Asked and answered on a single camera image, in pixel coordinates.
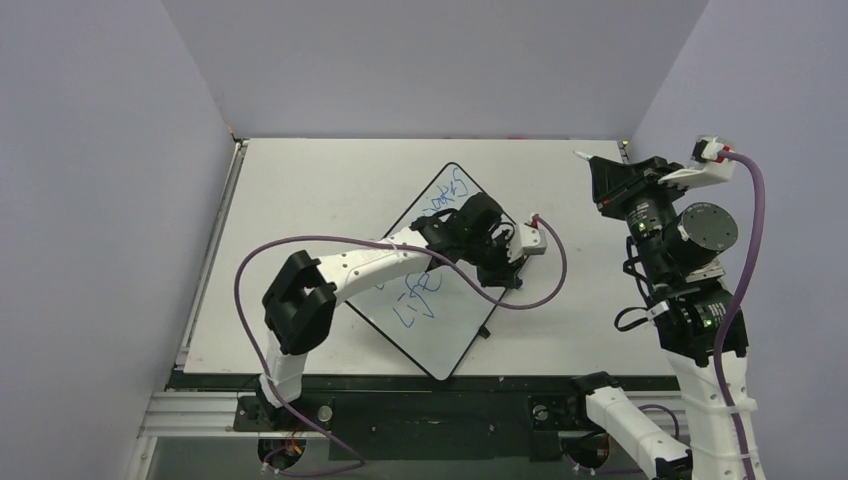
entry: gray wall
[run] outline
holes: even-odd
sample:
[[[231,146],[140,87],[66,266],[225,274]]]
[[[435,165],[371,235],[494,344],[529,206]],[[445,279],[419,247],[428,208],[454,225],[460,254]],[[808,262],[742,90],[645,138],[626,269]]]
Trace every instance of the gray wall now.
[[[236,135],[629,138],[706,0],[163,0]]]
[[[158,0],[0,2],[0,477],[122,478],[232,148]]]
[[[685,160],[716,132],[762,167],[767,228],[743,305],[751,394],[770,479],[844,478],[848,430],[848,2],[712,0],[633,138],[634,160]],[[686,201],[728,208],[747,233],[744,168]],[[733,285],[748,237],[727,254]]]

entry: whiteboard black frame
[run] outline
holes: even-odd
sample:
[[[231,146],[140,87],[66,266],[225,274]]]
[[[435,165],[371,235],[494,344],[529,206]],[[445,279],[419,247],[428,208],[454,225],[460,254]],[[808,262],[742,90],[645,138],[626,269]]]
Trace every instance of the whiteboard black frame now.
[[[389,229],[386,231],[386,233],[384,233],[383,235],[381,235],[381,238],[388,237],[389,235],[391,235],[391,234],[392,234],[392,232],[394,232],[394,231],[395,231],[395,228],[397,228],[397,227],[398,227],[398,225],[400,224],[400,221],[403,219],[403,217],[405,217],[405,216],[406,216],[406,214],[407,214],[407,213],[409,213],[409,211],[410,211],[410,210],[412,210],[412,207],[413,207],[413,206],[415,206],[415,204],[416,204],[416,203],[418,203],[418,201],[421,199],[421,197],[423,197],[423,196],[427,193],[427,191],[430,189],[430,187],[432,187],[432,186],[433,186],[433,184],[434,184],[434,183],[436,183],[436,180],[438,180],[438,179],[439,179],[439,177],[442,175],[442,173],[444,173],[444,171],[445,171],[445,170],[447,170],[449,167],[456,167],[456,168],[459,168],[460,170],[462,170],[462,173],[464,173],[464,174],[465,174],[465,176],[466,176],[466,177],[468,177],[468,179],[469,179],[469,180],[471,180],[471,182],[472,182],[472,183],[474,183],[474,185],[475,185],[478,189],[480,189],[480,191],[481,191],[481,192],[486,193],[486,194],[488,195],[488,193],[486,192],[486,190],[485,190],[485,189],[483,189],[483,187],[481,187],[479,183],[477,183],[477,180],[474,180],[474,177],[472,177],[472,176],[471,176],[471,175],[470,175],[470,174],[469,174],[469,173],[468,173],[468,172],[467,172],[464,168],[462,168],[462,165],[460,165],[460,164],[458,164],[458,163],[456,163],[456,162],[448,162],[448,163],[446,163],[446,164],[445,164],[445,165],[444,165],[444,166],[443,166],[443,167],[442,167],[442,168],[441,168],[438,172],[436,172],[436,175],[434,175],[434,176],[433,176],[433,179],[432,179],[432,180],[430,180],[430,181],[427,183],[427,185],[425,185],[425,186],[424,186],[424,188],[421,190],[421,193],[419,193],[417,197],[415,197],[414,199],[412,199],[412,201],[409,203],[409,206],[408,206],[408,207],[406,207],[406,209],[405,209],[403,212],[401,212],[400,216],[398,216],[397,220],[395,220],[395,222],[392,224],[392,226],[391,226],[391,227],[389,227]],[[510,222],[512,222],[513,224],[516,224],[515,220],[514,220],[512,217],[510,217],[510,216],[509,216],[509,214],[508,214],[508,213],[506,213],[506,211],[504,211],[503,215],[504,215],[506,218],[508,218]],[[525,265],[527,265],[527,262],[526,262],[526,261],[524,262],[524,264],[521,266],[521,268],[520,268],[520,269],[518,270],[518,272],[516,272],[516,273],[520,273],[520,272],[521,272],[521,270],[524,268],[524,266],[525,266]],[[503,293],[501,293],[501,295],[498,297],[498,300],[503,300],[503,298],[506,296],[506,294],[507,294],[507,292],[508,292],[508,291],[509,291],[509,289],[508,289],[508,288],[504,288],[504,291],[503,291]],[[469,350],[471,350],[471,346],[472,346],[472,345],[474,345],[474,342],[475,342],[475,341],[477,341],[477,338],[481,336],[481,335],[480,335],[480,333],[479,333],[479,332],[480,332],[480,330],[483,330],[483,328],[485,328],[486,323],[488,323],[488,322],[489,322],[489,319],[490,319],[490,318],[492,318],[492,314],[494,314],[494,313],[495,313],[495,310],[497,310],[497,308],[498,308],[498,306],[497,306],[497,305],[492,304],[492,309],[491,309],[491,310],[489,310],[489,313],[488,313],[488,314],[486,315],[486,317],[483,319],[483,323],[481,323],[481,324],[480,324],[480,327],[478,328],[478,333],[477,333],[476,335],[474,335],[474,337],[472,337],[471,341],[468,343],[468,346],[467,346],[467,347],[465,348],[465,350],[462,352],[462,355],[460,355],[460,356],[459,356],[459,358],[456,360],[456,363],[454,364],[454,366],[453,366],[453,368],[451,369],[450,373],[449,373],[449,374],[448,374],[448,375],[447,375],[444,379],[439,380],[439,379],[438,379],[438,378],[436,378],[433,374],[431,374],[429,371],[427,371],[427,369],[426,369],[426,368],[424,368],[424,366],[423,366],[423,365],[421,365],[421,363],[419,363],[417,360],[415,360],[415,358],[414,358],[412,355],[410,355],[409,353],[407,353],[407,352],[406,352],[406,350],[404,350],[403,348],[401,348],[401,346],[400,346],[400,345],[398,345],[398,344],[397,344],[394,340],[392,340],[392,338],[391,338],[391,337],[389,337],[389,336],[388,336],[385,332],[383,332],[383,330],[381,330],[381,329],[380,329],[380,327],[378,327],[378,326],[377,326],[374,322],[370,321],[370,320],[368,319],[368,317],[367,317],[364,313],[362,313],[362,312],[361,312],[358,308],[356,308],[356,307],[355,307],[355,306],[351,303],[351,301],[350,301],[350,300],[345,301],[345,303],[346,303],[346,304],[347,304],[347,306],[348,306],[348,307],[350,307],[350,308],[351,308],[354,312],[356,312],[356,314],[357,314],[357,315],[359,315],[360,317],[362,317],[362,319],[363,319],[363,320],[365,320],[365,322],[366,322],[366,323],[368,323],[369,325],[371,325],[372,327],[374,327],[374,329],[375,329],[375,330],[377,330],[377,332],[379,332],[379,333],[380,333],[380,335],[382,335],[382,336],[383,336],[383,338],[385,338],[386,340],[388,340],[388,341],[389,341],[389,343],[391,343],[392,345],[394,345],[394,347],[395,347],[395,348],[397,348],[397,349],[398,349],[398,351],[400,351],[401,353],[403,353],[403,354],[404,354],[404,356],[406,356],[406,358],[408,358],[409,360],[411,360],[411,361],[412,361],[412,363],[414,363],[414,364],[415,364],[415,366],[417,366],[419,369],[421,369],[421,371],[422,371],[422,372],[424,372],[425,374],[427,374],[427,376],[428,376],[428,377],[432,378],[433,380],[435,380],[435,381],[437,381],[437,382],[444,382],[444,381],[447,381],[447,380],[449,380],[449,379],[451,379],[451,378],[453,377],[454,372],[456,372],[456,369],[457,369],[457,368],[459,368],[459,364],[460,364],[460,363],[462,363],[462,360],[463,360],[463,359],[465,358],[465,356],[468,354],[468,351],[469,351]]]

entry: bolt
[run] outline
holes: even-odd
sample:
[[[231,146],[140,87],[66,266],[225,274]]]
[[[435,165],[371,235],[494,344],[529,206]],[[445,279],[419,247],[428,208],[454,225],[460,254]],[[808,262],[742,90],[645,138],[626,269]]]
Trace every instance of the bolt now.
[[[327,423],[331,418],[333,418],[333,409],[327,405],[322,405],[321,408],[318,409],[318,420]]]
[[[533,417],[540,422],[548,419],[548,407],[544,405],[536,405],[533,407]]]

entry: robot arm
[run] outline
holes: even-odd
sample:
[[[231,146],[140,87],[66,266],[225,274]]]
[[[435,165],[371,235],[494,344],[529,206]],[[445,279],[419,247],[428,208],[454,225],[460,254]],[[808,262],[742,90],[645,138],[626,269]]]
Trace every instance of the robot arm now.
[[[720,280],[724,269],[717,257],[736,241],[736,223],[710,203],[693,204],[680,214],[672,205],[688,188],[730,178],[734,162],[721,158],[721,150],[730,151],[730,145],[716,137],[699,139],[695,168],[660,157],[622,165],[578,154],[589,161],[598,210],[624,220],[638,250],[635,260],[642,263],[649,292],[646,318],[656,325],[680,384],[691,448],[659,431],[606,374],[601,375],[606,382],[594,375],[575,381],[585,396],[578,415],[608,431],[650,478],[741,480],[747,478],[743,461],[750,462],[758,480],[765,478],[751,427],[757,406],[746,393],[748,339],[741,312],[726,338],[719,339],[735,406],[725,404],[714,364],[714,344],[732,298]],[[749,459],[740,454],[742,439]]]
[[[504,212],[487,194],[471,196],[457,210],[418,218],[378,243],[419,247],[477,267],[484,287],[518,288],[517,274],[527,256],[541,255],[544,233],[532,225],[512,225],[499,231]],[[441,266],[431,255],[397,249],[363,248],[312,258],[292,254],[262,299],[269,329],[266,360],[270,376],[260,379],[258,392],[269,418],[282,407],[271,384],[286,402],[300,397],[307,353],[330,331],[333,312],[350,297],[375,285]]]

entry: white table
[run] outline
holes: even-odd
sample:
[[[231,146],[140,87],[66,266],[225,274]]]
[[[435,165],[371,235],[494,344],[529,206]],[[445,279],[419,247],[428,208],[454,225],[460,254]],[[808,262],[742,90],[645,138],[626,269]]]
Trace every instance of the white table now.
[[[447,162],[459,163],[506,211],[538,212],[563,237],[568,280],[548,305],[525,312],[497,309],[455,375],[671,375],[656,332],[627,334],[612,326],[624,307],[640,305],[621,272],[623,222],[600,216],[591,199],[583,150],[620,160],[613,141],[251,139],[217,239],[193,325],[186,373],[258,373],[259,362],[235,315],[233,276],[243,257],[270,240],[305,234],[374,238]],[[299,244],[263,253],[245,273],[242,298],[261,344],[260,299],[285,259],[343,245]],[[549,249],[522,273],[525,286],[507,299],[527,303],[547,294],[559,275]],[[408,358],[349,307],[336,310],[329,338],[310,353],[306,373],[422,375]]]

